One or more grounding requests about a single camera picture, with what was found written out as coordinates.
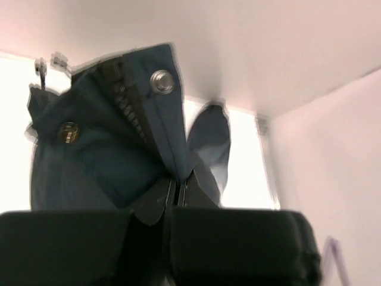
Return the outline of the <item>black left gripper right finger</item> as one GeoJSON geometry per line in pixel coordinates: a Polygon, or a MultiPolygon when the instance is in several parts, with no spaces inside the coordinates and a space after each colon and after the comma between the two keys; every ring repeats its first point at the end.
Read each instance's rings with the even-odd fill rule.
{"type": "Polygon", "coordinates": [[[303,214],[221,209],[192,174],[171,209],[178,285],[319,285],[321,256],[303,214]]]}

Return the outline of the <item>dark navy jacket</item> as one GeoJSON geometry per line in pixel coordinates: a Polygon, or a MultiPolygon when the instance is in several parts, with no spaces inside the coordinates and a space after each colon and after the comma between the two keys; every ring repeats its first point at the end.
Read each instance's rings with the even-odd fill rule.
{"type": "Polygon", "coordinates": [[[28,110],[32,210],[122,209],[159,179],[181,185],[192,175],[221,203],[231,147],[225,105],[208,102],[186,130],[169,43],[92,63],[62,94],[31,86],[28,110]]]}

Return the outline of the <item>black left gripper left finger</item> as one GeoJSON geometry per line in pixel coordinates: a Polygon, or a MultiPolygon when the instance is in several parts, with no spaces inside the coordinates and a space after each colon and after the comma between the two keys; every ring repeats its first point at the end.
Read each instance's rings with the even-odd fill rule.
{"type": "Polygon", "coordinates": [[[2,285],[168,285],[162,223],[174,191],[160,179],[124,210],[1,215],[2,285]]]}

